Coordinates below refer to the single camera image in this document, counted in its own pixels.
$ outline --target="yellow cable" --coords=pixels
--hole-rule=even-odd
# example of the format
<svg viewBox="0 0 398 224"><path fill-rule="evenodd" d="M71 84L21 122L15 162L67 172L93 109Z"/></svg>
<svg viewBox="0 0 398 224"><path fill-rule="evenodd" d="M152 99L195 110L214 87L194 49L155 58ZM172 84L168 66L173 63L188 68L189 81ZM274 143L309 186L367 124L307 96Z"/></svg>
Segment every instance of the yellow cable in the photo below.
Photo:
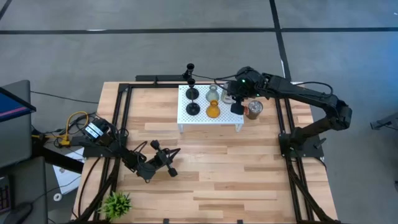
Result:
<svg viewBox="0 0 398 224"><path fill-rule="evenodd" d="M82 113L82 114L85 114L86 115L86 123L85 123L85 125L84 126L86 126L87 124L88 124L88 121L89 121L89 117L88 117L88 113L86 112L86 111L77 111L76 113L73 113L73 114L71 114L70 116L69 116L69 118L68 118L68 120L67 120L67 127L66 127L66 133L65 134L63 134L63 135L58 135L58 136L45 136L46 138L63 138L63 140L64 141L68 141L69 139L68 139L68 130L69 130L69 123L70 123L70 120L71 120L71 118L73 117L73 116L75 116L76 114L80 114L80 113ZM38 136L38 135L32 135L32 137L33 138L39 138L40 136Z"/></svg>

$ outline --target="monitor screen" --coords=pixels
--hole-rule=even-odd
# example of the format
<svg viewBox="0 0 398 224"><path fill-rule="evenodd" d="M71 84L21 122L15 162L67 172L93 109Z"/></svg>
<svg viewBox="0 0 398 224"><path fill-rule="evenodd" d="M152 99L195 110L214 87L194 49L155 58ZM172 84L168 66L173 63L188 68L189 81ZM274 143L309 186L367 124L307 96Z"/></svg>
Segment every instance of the monitor screen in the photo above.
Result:
<svg viewBox="0 0 398 224"><path fill-rule="evenodd" d="M0 87L0 122L35 111L34 106Z"/></svg>

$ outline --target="gray carpet floor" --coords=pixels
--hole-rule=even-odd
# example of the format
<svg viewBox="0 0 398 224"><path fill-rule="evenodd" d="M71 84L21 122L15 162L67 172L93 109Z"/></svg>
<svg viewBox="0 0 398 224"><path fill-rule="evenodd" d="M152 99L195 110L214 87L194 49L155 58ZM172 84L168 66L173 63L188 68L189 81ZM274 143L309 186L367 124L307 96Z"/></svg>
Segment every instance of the gray carpet floor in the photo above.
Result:
<svg viewBox="0 0 398 224"><path fill-rule="evenodd" d="M6 0L0 0L0 8ZM394 27L393 0L276 0L282 28ZM2 30L273 27L266 0L12 0ZM397 132L369 123L398 112L398 32L283 33L293 81L326 82L353 109L351 127L322 134L331 192L339 219L396 223ZM98 101L103 82L136 75L195 73L222 77L246 65L283 75L273 32L206 34L0 34L0 85L23 79L31 89ZM96 105L32 95L33 125L61 128L72 112ZM324 117L313 108L314 119ZM47 166L48 188L57 186ZM61 202L49 195L49 217L66 222L76 192Z"/></svg>

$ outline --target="green plant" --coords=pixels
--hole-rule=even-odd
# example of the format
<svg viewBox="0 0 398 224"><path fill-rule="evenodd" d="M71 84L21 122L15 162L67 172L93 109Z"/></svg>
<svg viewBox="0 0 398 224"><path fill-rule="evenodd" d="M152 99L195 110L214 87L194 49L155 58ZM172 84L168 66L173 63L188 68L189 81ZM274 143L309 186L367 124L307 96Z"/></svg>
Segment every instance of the green plant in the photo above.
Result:
<svg viewBox="0 0 398 224"><path fill-rule="evenodd" d="M105 214L106 218L112 221L122 217L131 208L132 206L131 199L129 199L129 194L124 195L122 192L111 192L111 195L105 199L99 212Z"/></svg>

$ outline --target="keyboard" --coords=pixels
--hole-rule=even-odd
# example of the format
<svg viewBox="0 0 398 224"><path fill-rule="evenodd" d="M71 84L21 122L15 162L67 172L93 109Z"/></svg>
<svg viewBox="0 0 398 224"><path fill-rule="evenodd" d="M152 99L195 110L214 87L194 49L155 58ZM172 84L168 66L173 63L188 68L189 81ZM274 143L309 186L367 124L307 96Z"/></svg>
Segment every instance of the keyboard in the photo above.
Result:
<svg viewBox="0 0 398 224"><path fill-rule="evenodd" d="M10 180L8 176L0 177L0 214L11 210Z"/></svg>

